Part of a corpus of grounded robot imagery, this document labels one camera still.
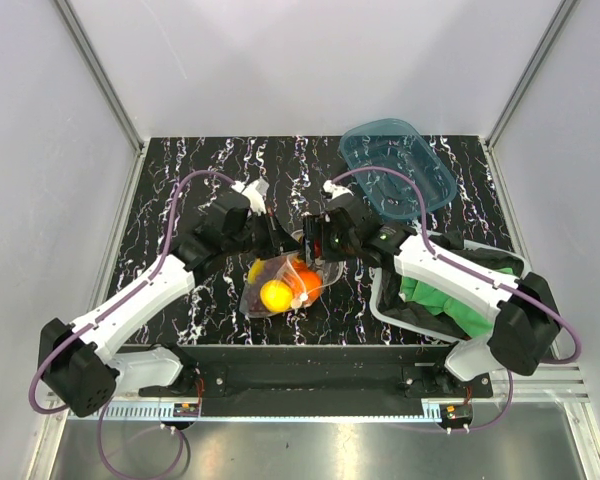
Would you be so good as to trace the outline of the clear zip top bag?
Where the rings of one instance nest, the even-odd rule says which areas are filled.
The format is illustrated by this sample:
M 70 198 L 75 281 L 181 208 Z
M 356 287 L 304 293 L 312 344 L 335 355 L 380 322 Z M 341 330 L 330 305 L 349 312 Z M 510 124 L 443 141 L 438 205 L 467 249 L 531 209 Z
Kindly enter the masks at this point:
M 308 265 L 297 250 L 269 258 L 257 255 L 247 272 L 239 311 L 253 319 L 308 308 L 342 277 L 344 265 L 323 260 Z

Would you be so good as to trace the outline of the fake orange fruit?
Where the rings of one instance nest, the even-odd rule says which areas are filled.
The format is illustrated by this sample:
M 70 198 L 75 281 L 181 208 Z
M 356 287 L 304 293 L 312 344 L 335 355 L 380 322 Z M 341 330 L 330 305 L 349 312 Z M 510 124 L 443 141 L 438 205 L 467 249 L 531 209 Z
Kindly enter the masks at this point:
M 295 293 L 298 296 L 304 294 L 308 302 L 314 302 L 322 293 L 323 282 L 320 275 L 314 271 L 303 269 L 297 271 L 297 277 Z

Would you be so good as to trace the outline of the yellow fake lemon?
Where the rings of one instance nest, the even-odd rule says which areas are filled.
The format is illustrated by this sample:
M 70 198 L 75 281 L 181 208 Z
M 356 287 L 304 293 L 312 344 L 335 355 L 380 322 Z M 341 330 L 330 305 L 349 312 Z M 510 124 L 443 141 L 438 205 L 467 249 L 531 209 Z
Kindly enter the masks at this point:
M 270 280 L 260 289 L 260 300 L 263 306 L 274 314 L 288 310 L 293 298 L 292 289 L 280 280 Z

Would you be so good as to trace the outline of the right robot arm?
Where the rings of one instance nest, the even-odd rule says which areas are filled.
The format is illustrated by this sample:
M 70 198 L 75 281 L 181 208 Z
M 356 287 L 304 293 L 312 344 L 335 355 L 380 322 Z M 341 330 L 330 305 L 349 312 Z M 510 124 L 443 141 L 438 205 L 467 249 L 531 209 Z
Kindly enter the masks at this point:
M 431 243 L 412 227 L 382 222 L 351 194 L 304 217 L 302 244 L 309 264 L 360 259 L 381 272 L 422 281 L 491 322 L 490 333 L 459 341 L 434 371 L 435 387 L 446 396 L 460 394 L 470 380 L 492 370 L 533 375 L 547 362 L 562 329 L 542 276 L 528 272 L 516 278 L 480 266 Z

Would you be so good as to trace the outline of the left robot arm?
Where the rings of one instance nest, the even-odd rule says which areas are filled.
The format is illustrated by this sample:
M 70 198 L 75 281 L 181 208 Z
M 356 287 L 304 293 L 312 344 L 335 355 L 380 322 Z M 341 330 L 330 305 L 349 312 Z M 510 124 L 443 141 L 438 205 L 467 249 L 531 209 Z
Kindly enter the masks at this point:
M 197 363 L 181 348 L 123 353 L 121 347 L 165 307 L 218 272 L 226 258 L 252 253 L 270 259 L 299 248 L 261 196 L 226 191 L 115 296 L 69 324 L 48 322 L 40 335 L 37 377 L 78 417 L 93 414 L 116 395 L 145 388 L 186 395 L 195 386 Z

